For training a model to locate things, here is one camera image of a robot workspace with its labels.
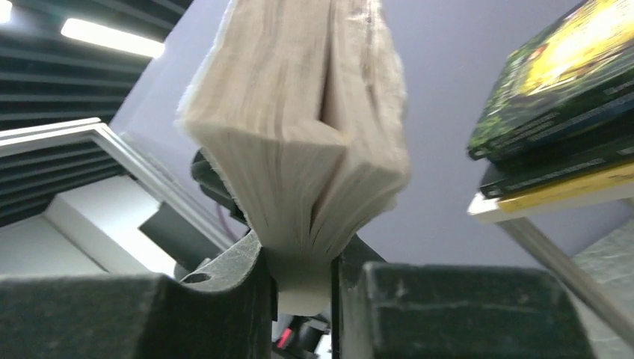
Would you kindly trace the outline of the green 104-storey treehouse book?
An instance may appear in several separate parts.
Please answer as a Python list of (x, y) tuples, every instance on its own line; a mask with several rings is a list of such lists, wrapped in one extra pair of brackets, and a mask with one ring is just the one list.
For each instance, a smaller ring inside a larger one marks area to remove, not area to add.
[(330, 302), (330, 264), (410, 180), (404, 70), (380, 1), (231, 1), (179, 105), (244, 213), (281, 312)]

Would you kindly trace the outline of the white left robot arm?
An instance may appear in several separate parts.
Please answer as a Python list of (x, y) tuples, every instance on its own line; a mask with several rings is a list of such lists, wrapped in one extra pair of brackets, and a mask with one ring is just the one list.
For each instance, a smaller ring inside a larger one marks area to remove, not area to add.
[[(240, 222), (243, 222), (244, 215), (201, 152), (197, 152), (192, 160), (191, 177), (202, 193), (215, 202), (216, 215), (224, 234), (231, 242), (237, 242), (239, 237), (230, 229), (223, 210), (227, 209), (230, 217)], [(174, 277), (177, 280), (223, 252), (165, 202), (139, 230), (176, 261)]]

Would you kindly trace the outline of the dark green garden book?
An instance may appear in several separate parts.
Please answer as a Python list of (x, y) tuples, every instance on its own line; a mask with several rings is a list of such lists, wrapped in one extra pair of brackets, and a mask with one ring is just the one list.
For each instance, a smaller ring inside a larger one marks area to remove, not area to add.
[(633, 112), (633, 3), (582, 1), (507, 58), (467, 144), (498, 160)]

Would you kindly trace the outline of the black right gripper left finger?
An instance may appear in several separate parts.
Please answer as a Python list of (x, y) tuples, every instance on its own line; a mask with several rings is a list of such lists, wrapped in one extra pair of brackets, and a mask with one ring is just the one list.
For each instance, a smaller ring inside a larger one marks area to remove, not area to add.
[(268, 358), (271, 278), (250, 233), (182, 281), (5, 277), (3, 358)]

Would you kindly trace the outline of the yellow Little Prince book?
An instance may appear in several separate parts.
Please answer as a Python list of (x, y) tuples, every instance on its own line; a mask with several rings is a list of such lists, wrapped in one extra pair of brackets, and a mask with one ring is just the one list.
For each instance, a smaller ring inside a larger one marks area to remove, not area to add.
[(531, 190), (515, 197), (502, 199), (497, 202), (497, 205), (503, 212), (516, 212), (632, 181), (633, 163), (630, 162), (595, 174), (588, 174), (556, 185), (548, 185), (539, 190)]

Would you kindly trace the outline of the black Moon and Sixpence book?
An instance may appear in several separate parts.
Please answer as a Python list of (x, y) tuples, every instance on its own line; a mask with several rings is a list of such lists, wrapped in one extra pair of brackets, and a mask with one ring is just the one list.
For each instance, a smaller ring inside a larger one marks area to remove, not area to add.
[(499, 198), (531, 188), (621, 165), (633, 158), (633, 117), (553, 144), (491, 162), (480, 181), (486, 198)]

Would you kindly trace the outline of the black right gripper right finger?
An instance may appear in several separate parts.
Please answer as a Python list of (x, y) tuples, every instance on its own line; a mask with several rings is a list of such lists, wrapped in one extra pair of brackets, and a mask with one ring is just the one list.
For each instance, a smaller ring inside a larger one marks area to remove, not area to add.
[(388, 263), (354, 237), (332, 262), (335, 358), (592, 358), (548, 272)]

